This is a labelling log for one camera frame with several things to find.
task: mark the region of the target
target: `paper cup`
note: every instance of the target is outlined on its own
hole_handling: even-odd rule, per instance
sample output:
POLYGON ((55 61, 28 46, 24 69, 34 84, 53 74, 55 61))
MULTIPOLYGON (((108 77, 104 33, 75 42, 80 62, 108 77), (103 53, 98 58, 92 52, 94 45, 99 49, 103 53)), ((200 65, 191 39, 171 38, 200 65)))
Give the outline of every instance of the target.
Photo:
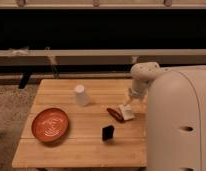
POLYGON ((77 85, 74 89, 76 104, 86 106, 89 103, 89 97, 83 85, 77 85))

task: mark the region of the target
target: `wooden table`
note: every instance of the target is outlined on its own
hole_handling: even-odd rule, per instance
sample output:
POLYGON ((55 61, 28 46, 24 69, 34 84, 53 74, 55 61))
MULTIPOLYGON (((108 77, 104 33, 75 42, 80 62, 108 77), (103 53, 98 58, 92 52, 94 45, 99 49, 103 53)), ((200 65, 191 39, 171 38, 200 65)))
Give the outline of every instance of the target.
POLYGON ((127 97, 130 79, 109 80, 43 80, 26 121, 13 168, 68 167, 142 167, 146 166, 145 104, 131 104, 136 118, 118 123, 106 111, 117 109, 127 97), (91 103, 86 107, 75 104, 74 88, 86 87, 91 103), (70 129, 62 143, 47 146, 34 138, 31 124, 44 109, 57 107, 70 119, 70 129), (115 127, 114 139, 102 141, 102 128, 115 127))

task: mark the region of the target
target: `copper bowl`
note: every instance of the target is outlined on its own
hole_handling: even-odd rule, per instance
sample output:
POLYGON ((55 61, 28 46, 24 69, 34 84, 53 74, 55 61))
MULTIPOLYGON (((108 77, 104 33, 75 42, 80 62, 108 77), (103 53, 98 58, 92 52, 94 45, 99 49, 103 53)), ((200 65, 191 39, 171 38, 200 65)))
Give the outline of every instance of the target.
POLYGON ((32 133, 41 142, 54 142, 62 137, 69 127, 67 114, 58 108, 40 112, 32 122, 32 133))

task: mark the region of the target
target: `sausage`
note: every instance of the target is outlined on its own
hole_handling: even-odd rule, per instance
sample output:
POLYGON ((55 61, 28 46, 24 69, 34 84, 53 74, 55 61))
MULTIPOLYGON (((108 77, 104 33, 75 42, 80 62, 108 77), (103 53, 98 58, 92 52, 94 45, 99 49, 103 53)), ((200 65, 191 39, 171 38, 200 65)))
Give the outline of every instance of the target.
POLYGON ((112 108, 107 108, 108 113, 114 117, 118 122, 123 123, 124 122, 124 118, 122 117, 122 115, 117 112, 116 110, 112 109, 112 108))

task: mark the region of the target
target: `gray carpet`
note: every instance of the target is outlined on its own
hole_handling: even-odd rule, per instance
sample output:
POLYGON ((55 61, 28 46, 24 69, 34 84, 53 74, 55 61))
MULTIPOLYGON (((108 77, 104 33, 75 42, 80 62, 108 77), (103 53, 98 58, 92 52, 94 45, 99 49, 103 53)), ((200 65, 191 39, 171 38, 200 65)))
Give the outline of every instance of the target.
MULTIPOLYGON (((34 171, 36 169, 13 169, 11 166, 20 135, 32 105, 38 85, 27 85, 25 89, 18 89, 18 85, 0 84, 0 171, 34 171)), ((135 171, 130 169, 49 169, 49 171, 135 171)))

